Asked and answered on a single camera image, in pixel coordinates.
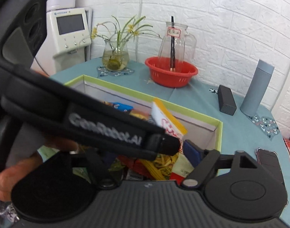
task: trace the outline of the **ribbed black surface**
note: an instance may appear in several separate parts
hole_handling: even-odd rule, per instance
[[[54,224],[21,220],[14,228],[283,228],[278,219],[259,224],[238,223],[212,212],[194,191],[175,182],[124,181],[100,192],[82,214]]]
[[[236,112],[236,109],[237,109],[236,107],[231,106],[229,104],[223,104],[222,108],[220,108],[220,111],[225,114],[233,116]]]

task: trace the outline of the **finger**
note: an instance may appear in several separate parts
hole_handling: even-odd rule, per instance
[[[14,185],[42,164],[42,158],[35,153],[0,173],[0,191],[11,192]]]
[[[43,75],[43,76],[49,77],[49,75],[47,75],[47,74],[44,73],[43,71],[38,71],[38,70],[33,70],[33,71],[35,71],[35,72],[37,72],[37,73],[39,73],[39,74],[41,74],[41,75]]]
[[[76,151],[78,149],[78,144],[75,141],[60,138],[56,136],[46,136],[47,142],[45,146],[53,147],[61,151]]]
[[[0,190],[0,201],[2,201],[2,202],[11,201],[11,193]]]

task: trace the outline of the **red snack package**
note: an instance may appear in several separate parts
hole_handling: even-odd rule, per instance
[[[129,169],[133,170],[134,172],[148,177],[151,180],[154,180],[153,176],[149,173],[147,168],[141,163],[138,159],[127,158],[125,156],[119,155],[117,157],[123,164],[125,164]]]

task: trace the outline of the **metal screw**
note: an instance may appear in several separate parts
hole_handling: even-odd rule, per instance
[[[195,179],[186,179],[183,181],[183,185],[186,187],[195,187],[198,185],[198,181]]]
[[[145,183],[144,184],[144,187],[145,188],[151,188],[153,185],[152,185],[152,183]]]
[[[111,188],[115,185],[115,183],[111,179],[103,179],[101,180],[100,185],[104,188]]]

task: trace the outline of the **plant leaf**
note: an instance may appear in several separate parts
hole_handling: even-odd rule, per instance
[[[109,41],[109,38],[107,37],[107,36],[105,36],[105,35],[96,35],[97,37],[99,37],[99,38],[102,38],[103,40],[108,40]]]
[[[110,38],[109,38],[110,41],[112,41],[112,37],[113,37],[114,35],[116,35],[116,33],[114,33],[114,34],[112,34],[112,35],[110,36]]]
[[[116,44],[117,44],[117,48],[119,48],[119,44],[120,44],[120,36],[121,36],[121,32],[118,31],[118,38],[117,38],[117,42],[116,42]]]
[[[138,20],[133,24],[133,26],[138,25],[138,24],[140,23],[140,21],[144,20],[145,18],[146,18],[146,16],[141,17],[140,19],[138,19]]]
[[[150,30],[150,29],[142,29],[142,30],[138,30],[139,32],[154,32],[156,33],[154,30]]]
[[[126,37],[125,38],[123,38],[122,39],[122,41],[121,41],[121,44],[126,44],[131,38],[133,37],[133,34],[130,34],[129,35],[129,37],[126,39]]]
[[[127,23],[125,24],[125,26],[123,27],[122,33],[124,32],[125,28],[127,27],[127,25],[135,18],[135,16],[133,16],[129,21],[127,21]]]
[[[99,25],[104,25],[104,24],[106,24],[106,23],[112,23],[112,24],[116,27],[116,25],[115,25],[114,22],[112,22],[112,21],[105,21],[105,22],[103,22],[103,23],[98,23],[97,26],[99,26]]]
[[[142,27],[153,27],[152,25],[149,25],[149,24],[144,24],[144,25],[141,25],[140,27],[138,27],[137,29],[136,29],[136,31],[137,30],[139,30],[140,28],[142,28]]]
[[[109,32],[109,34],[111,35],[111,33],[110,33],[110,31],[109,31],[109,29],[108,29],[108,27],[107,26],[105,26],[104,24],[101,24],[103,27],[105,27],[105,28],[107,28],[107,30],[108,30],[108,32]]]
[[[145,32],[142,32],[141,34],[142,35],[152,35],[152,36],[155,36],[155,37],[159,37],[161,39],[161,36],[159,34],[152,34],[152,33],[145,33]]]
[[[111,17],[113,17],[117,21],[117,23],[119,25],[119,31],[120,31],[121,30],[121,27],[120,27],[120,23],[119,23],[118,19],[115,16],[113,16],[113,15],[111,15]]]

